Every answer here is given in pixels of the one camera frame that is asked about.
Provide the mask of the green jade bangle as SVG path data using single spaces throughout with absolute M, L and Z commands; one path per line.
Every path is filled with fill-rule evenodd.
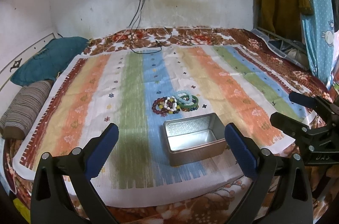
M 186 94 L 179 96 L 177 101 L 182 111 L 194 111 L 199 107 L 198 99 L 194 95 Z

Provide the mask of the blue dotted curtain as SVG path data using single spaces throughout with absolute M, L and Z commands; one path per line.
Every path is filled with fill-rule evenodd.
M 302 30 L 311 73 L 326 87 L 332 83 L 334 16 L 332 0 L 310 0 L 313 14 L 302 14 Z

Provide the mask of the striped grey pillow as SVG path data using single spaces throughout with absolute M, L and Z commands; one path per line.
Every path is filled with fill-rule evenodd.
M 1 117 L 1 137 L 23 140 L 33 127 L 51 88 L 52 80 L 43 80 L 24 86 Z

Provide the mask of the silver metal tin box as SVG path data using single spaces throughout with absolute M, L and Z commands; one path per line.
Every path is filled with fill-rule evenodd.
M 226 148 L 225 126 L 216 113 L 165 121 L 163 130 L 173 167 L 218 156 Z

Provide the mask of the colourful striped cloth mat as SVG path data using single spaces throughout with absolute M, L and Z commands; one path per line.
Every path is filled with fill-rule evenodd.
M 270 124 L 274 112 L 310 124 L 315 113 L 292 103 L 285 79 L 239 45 L 169 46 L 76 56 L 55 81 L 33 127 L 13 158 L 33 180 L 44 152 L 65 155 L 114 123 L 116 146 L 92 184 L 106 205 L 148 207 L 194 198 L 241 175 L 225 148 L 212 158 L 171 166 L 163 123 L 216 113 L 262 148 L 279 153 L 292 138 Z M 198 109 L 182 111 L 178 97 Z

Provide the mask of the teal pillow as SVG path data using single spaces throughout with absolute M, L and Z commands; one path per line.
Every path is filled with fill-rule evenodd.
M 87 48 L 88 42 L 79 36 L 53 39 L 24 63 L 10 81 L 19 86 L 43 80 L 55 81 L 58 73 L 63 72 L 73 58 Z

